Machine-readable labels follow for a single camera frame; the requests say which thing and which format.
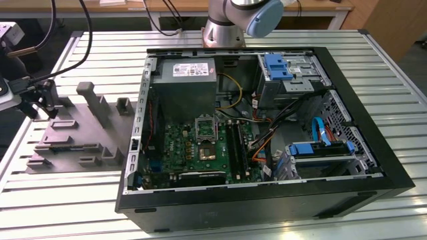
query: table leg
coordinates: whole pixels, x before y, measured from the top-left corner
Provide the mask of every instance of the table leg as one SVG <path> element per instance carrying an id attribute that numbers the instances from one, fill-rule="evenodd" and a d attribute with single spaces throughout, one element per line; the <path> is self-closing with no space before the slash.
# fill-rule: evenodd
<path id="1" fill-rule="evenodd" d="M 347 17 L 347 14 L 349 14 L 349 11 L 338 11 L 334 18 L 333 18 L 333 21 L 329 25 L 329 28 L 327 30 L 339 30 L 342 28 L 342 25 L 343 25 L 343 22 L 346 20 L 346 17 Z"/>
<path id="2" fill-rule="evenodd" d="M 161 27 L 161 12 L 150 11 L 150 13 L 151 13 L 151 18 L 153 18 L 153 21 L 150 21 L 151 30 L 153 30 L 153 31 L 157 31 L 155 25 L 157 25 L 157 26 L 159 27 L 159 29 L 162 30 L 162 27 Z"/>

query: motherboard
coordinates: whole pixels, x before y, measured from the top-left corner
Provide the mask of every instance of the motherboard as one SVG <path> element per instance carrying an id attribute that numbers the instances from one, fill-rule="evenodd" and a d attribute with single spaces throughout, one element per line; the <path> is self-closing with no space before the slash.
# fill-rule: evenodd
<path id="1" fill-rule="evenodd" d="M 219 122 L 213 129 L 210 124 L 209 119 L 199 119 L 194 124 L 166 126 L 163 158 L 150 161 L 154 189 L 194 187 L 198 179 L 209 179 L 211 185 L 262 181 L 261 164 L 247 156 L 254 140 L 250 123 Z M 211 141 L 201 139 L 214 135 Z"/>

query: slotted metal table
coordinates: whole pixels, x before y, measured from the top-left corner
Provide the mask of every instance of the slotted metal table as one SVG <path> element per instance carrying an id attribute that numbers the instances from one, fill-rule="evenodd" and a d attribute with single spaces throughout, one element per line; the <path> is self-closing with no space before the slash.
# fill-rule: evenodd
<path id="1" fill-rule="evenodd" d="M 327 47 L 417 187 L 343 218 L 145 233 L 115 213 L 121 171 L 26 174 L 27 161 L 49 126 L 47 116 L 26 119 L 0 163 L 0 239 L 397 239 L 427 235 L 427 98 L 370 35 L 355 30 L 275 31 L 246 36 L 249 47 Z M 54 71 L 79 61 L 89 34 L 70 39 Z M 97 32 L 87 62 L 58 76 L 58 93 L 74 102 L 81 81 L 110 102 L 138 98 L 150 48 L 202 47 L 202 33 Z"/>

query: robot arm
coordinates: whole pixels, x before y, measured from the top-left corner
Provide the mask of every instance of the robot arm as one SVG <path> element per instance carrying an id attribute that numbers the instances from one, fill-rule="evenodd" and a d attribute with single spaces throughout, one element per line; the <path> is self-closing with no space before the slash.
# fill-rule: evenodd
<path id="1" fill-rule="evenodd" d="M 275 29 L 285 5 L 281 0 L 211 0 L 203 43 L 210 48 L 245 46 L 246 33 L 263 38 Z"/>
<path id="2" fill-rule="evenodd" d="M 0 111 L 18 108 L 30 118 L 38 117 L 35 104 L 55 118 L 58 93 L 55 81 L 33 82 L 26 66 L 18 57 L 7 57 L 11 46 L 23 39 L 25 32 L 15 22 L 0 22 Z"/>

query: power supply label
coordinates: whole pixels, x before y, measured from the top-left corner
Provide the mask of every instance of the power supply label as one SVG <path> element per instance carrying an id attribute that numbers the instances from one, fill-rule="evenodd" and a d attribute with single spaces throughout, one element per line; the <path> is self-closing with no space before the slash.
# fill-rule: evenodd
<path id="1" fill-rule="evenodd" d="M 209 76 L 209 63 L 183 63 L 174 65 L 174 77 Z"/>

